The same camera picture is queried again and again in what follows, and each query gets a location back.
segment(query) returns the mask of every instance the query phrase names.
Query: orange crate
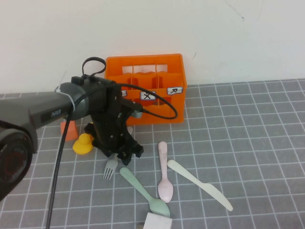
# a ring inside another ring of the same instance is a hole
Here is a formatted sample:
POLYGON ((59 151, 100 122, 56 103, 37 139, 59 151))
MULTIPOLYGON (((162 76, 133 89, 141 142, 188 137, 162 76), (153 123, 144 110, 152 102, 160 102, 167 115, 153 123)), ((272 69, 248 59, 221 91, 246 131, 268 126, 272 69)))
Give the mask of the orange crate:
MULTIPOLYGON (((105 78, 117 83, 131 83, 156 92, 178 111, 178 117, 173 120, 143 113, 140 119, 130 117, 127 125, 184 121, 183 110, 187 84, 181 54, 108 57, 105 78)), ((169 106, 159 99, 149 99, 144 92, 141 94, 140 90, 123 87, 122 94, 126 99, 141 103, 150 112, 163 116, 174 115, 169 106)))

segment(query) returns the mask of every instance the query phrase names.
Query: black cable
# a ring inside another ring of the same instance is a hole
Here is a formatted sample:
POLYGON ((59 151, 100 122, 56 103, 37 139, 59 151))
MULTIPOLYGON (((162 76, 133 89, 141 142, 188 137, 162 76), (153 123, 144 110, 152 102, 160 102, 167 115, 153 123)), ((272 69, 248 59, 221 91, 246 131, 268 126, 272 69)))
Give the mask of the black cable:
POLYGON ((146 92, 148 94, 151 94, 151 95, 155 96, 156 98, 160 99, 166 105, 168 105, 173 110, 175 115, 173 117, 166 117, 166 116, 161 116, 159 114, 152 113, 152 112, 147 111, 145 109, 143 109, 142 112, 148 113, 150 115, 153 115, 153 116, 156 116, 156 117, 159 117, 159 118, 162 118, 162 119, 175 119, 176 117, 178 117, 178 112, 177 112, 176 108, 173 105, 171 105, 170 102, 168 102, 167 100, 165 100, 164 98, 162 98, 161 96, 157 95, 154 92, 151 92, 151 91, 149 91, 149 90, 147 90, 145 88, 142 88, 142 87, 139 87, 139 86, 136 86, 136 85, 132 85, 132 84, 128 84, 128 83, 114 83, 114 84, 108 84, 108 85, 103 85, 103 86, 97 87, 97 88, 93 89, 92 91, 87 92, 86 94, 82 95, 80 98, 78 98, 75 101, 74 104, 75 104, 75 106, 77 106, 84 98, 88 97, 89 95, 95 93, 96 91, 98 91, 100 89, 109 88, 109 87, 115 87, 115 86, 130 87, 130 88, 138 89, 138 90, 141 90, 141 91, 146 92))
POLYGON ((61 162, 63 147, 65 145, 66 136, 67 136, 67 132, 68 132, 68 128, 69 128, 69 123, 70 123, 71 118, 72 118, 72 114, 73 114, 73 107, 69 111, 67 121, 66 121, 66 125, 65 125, 65 128, 63 130, 62 137, 61 137, 61 143, 60 143, 60 146, 59 146, 58 154, 57 154, 57 159, 56 159, 56 164, 55 164, 55 169, 54 169, 54 175, 53 175, 53 181, 52 181, 50 201, 49 201, 49 211, 48 211, 48 218, 47 218, 47 224, 46 224, 47 229, 49 229, 50 225, 51 225, 51 218, 52 218, 53 204, 54 204, 54 198, 55 198, 55 189, 56 189, 56 184, 57 184, 57 177, 58 177, 58 172, 59 172, 59 165, 60 165, 60 162, 61 162))
MULTIPOLYGON (((82 73, 83 73, 83 75, 84 75, 83 68, 84 68, 85 63, 88 62, 88 61, 91 61, 91 60, 97 60, 97 61, 100 61, 103 64, 105 64, 104 69, 99 71, 99 72, 97 72, 97 73, 102 73, 102 72, 105 71, 105 69, 106 69, 106 62, 105 62, 105 60, 103 60, 101 58, 98 58, 98 57, 91 57, 91 58, 88 58, 87 60, 85 60, 85 62, 82 65, 82 73)), ((130 87, 130 88, 141 90, 141 91, 146 92, 146 93, 148 93, 150 95, 153 95, 156 98, 158 98, 161 101, 163 101, 165 104, 167 104, 174 111, 175 115, 173 117, 161 116, 159 114, 152 113, 152 112, 150 112, 150 111, 148 111, 146 109, 143 109, 142 112, 145 112, 147 114, 150 114, 150 115, 162 118, 162 119, 175 119, 176 117, 178 117, 177 110, 175 109, 175 107, 173 105, 170 104, 170 102, 168 102, 167 100, 165 100, 164 98, 162 98, 161 96, 157 95, 154 92, 151 92, 151 91, 149 91, 149 90, 147 90, 145 88, 142 88, 142 87, 139 87, 139 86, 136 86, 136 85, 132 85, 132 84, 128 84, 128 83, 113 83, 113 84, 102 85, 100 87, 97 87, 97 88, 93 89, 92 91, 87 92, 86 94, 82 95, 80 98, 78 98, 75 101, 74 105, 75 105, 75 107, 77 107, 77 105, 83 99, 85 99, 89 95, 97 92, 98 90, 105 89, 105 88, 111 88, 111 87, 115 87, 115 86, 130 87)), ((65 140, 66 140, 66 136, 67 136, 67 132, 68 132, 68 128, 69 128, 69 123, 70 123, 71 118, 72 118, 72 114, 73 114, 73 107, 71 107, 71 110, 69 111, 69 114, 68 114, 68 117, 67 117, 66 125, 65 125, 65 128, 63 130, 63 134, 62 134, 62 137, 61 137, 61 143, 60 143, 60 147, 59 147, 58 155, 57 155, 57 159, 56 159, 56 164, 55 164, 55 169, 54 169, 54 174, 53 174, 53 181, 52 181, 52 189, 51 189, 51 195, 50 195, 50 201, 49 201, 49 211, 48 211, 46 229, 50 229, 50 225, 51 225, 51 218, 52 218, 52 211, 53 211, 53 205, 54 205, 54 199, 55 199, 55 191, 56 191, 56 184, 57 184, 57 178, 58 178, 58 172, 59 172, 59 165, 60 165, 60 162, 61 162, 61 156, 62 156, 62 152, 63 152, 63 147, 64 147, 64 144, 65 144, 65 140)))
POLYGON ((93 74, 91 74, 91 76, 95 76, 96 74, 103 73, 106 70, 106 61, 104 59, 102 59, 100 57, 90 57, 87 60, 85 60, 84 63, 82 63, 81 71, 82 71, 83 75, 84 75, 84 66, 89 61, 98 61, 105 65, 101 71, 99 71, 97 73, 93 73, 93 74))

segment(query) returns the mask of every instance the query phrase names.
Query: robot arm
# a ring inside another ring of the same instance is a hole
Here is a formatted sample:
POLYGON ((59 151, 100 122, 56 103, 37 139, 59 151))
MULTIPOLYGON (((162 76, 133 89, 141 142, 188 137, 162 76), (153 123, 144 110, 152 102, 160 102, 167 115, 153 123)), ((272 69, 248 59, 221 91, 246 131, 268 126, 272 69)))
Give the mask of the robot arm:
POLYGON ((91 116, 93 124, 85 131, 93 136, 93 146, 106 156, 117 153, 125 165, 132 154, 141 156, 143 147, 128 133, 126 121, 131 115, 140 117, 142 106, 122 98, 121 87, 113 81, 72 77, 71 83, 61 85, 60 93, 0 101, 0 201, 28 171, 32 154, 38 150, 36 129, 65 117, 75 101, 103 85, 107 87, 76 106, 72 120, 91 116))

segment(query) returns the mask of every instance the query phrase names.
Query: yellow rubber duck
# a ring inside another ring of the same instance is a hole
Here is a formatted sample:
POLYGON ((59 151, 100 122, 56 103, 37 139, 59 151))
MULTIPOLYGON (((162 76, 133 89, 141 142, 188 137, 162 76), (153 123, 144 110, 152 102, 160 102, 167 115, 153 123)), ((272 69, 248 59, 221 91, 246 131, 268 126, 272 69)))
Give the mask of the yellow rubber duck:
POLYGON ((81 134, 78 140, 73 144, 73 151, 77 154, 87 154, 93 149, 92 137, 89 134, 81 134))

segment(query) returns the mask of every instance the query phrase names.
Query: small orange block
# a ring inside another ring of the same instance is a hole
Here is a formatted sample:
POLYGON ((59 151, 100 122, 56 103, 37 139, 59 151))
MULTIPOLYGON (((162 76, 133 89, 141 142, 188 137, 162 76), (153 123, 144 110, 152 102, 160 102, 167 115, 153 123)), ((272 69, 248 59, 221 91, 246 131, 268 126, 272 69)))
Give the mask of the small orange block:
MULTIPOLYGON (((66 122, 61 122, 61 134, 63 133, 63 130, 65 128, 66 122)), ((76 127, 75 121, 70 121, 66 141, 71 141, 78 139, 78 131, 76 127)))

